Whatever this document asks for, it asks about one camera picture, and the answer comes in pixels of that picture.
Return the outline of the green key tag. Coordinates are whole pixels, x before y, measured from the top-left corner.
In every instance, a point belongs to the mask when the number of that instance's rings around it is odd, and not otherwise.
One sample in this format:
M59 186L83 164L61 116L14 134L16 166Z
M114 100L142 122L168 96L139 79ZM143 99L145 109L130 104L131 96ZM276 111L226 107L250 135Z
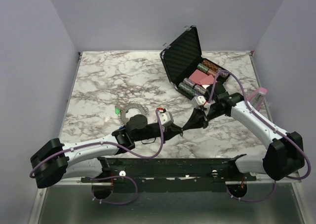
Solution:
M120 114L120 109L117 108L117 107L115 107L115 113L116 113L117 115Z

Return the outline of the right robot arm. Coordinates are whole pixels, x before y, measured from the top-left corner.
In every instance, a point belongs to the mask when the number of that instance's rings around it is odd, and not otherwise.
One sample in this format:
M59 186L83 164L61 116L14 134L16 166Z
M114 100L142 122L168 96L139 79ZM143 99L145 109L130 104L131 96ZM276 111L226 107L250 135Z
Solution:
M194 97L193 112L182 130L205 129L209 121L226 115L242 123L267 150L264 156L242 154L231 159L227 168L230 179L239 180L245 173L259 173L281 180L304 167L303 140L297 132L288 133L279 128L246 104L243 95L229 94L221 83L209 86L207 93L215 102L207 105L204 98Z

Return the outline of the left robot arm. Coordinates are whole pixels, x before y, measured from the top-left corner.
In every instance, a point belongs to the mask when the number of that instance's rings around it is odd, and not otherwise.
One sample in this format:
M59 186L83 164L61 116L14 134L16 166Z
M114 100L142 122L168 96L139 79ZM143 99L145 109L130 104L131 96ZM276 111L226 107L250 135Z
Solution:
M182 134L181 127L173 123L169 112L158 111L157 122L148 124L147 118L138 114L129 119L123 127L110 135L77 143L62 143L59 138L51 139L31 158L30 178L35 179L38 188L50 187L62 179L74 177L95 178L104 182L109 178L109 169L103 165L95 168L90 164L79 166L103 156L130 153L138 158L153 159L162 151L145 156L134 152L135 142L160 138L160 143Z

